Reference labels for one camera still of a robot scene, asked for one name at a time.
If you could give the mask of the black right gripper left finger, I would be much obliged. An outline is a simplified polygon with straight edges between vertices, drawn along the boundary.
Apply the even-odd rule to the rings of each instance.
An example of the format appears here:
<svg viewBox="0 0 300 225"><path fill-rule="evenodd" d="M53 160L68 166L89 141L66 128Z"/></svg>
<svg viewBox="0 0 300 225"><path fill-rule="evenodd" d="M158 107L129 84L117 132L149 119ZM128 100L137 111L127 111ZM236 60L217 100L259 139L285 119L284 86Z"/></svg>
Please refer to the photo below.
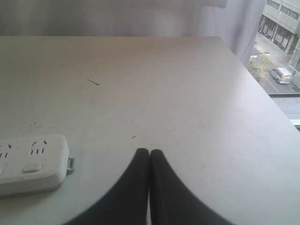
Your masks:
<svg viewBox="0 0 300 225"><path fill-rule="evenodd" d="M145 225L148 207L150 154L136 150L114 186L94 205L67 225Z"/></svg>

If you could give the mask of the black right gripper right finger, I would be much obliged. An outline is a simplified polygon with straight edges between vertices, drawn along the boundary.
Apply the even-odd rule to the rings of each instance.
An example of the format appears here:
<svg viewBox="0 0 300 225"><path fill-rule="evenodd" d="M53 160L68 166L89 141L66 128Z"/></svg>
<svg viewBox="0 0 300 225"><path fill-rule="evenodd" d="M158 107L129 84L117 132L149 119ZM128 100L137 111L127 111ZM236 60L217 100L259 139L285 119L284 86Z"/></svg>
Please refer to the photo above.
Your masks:
<svg viewBox="0 0 300 225"><path fill-rule="evenodd" d="M150 215L153 225L231 225L179 179L161 150L150 153Z"/></svg>

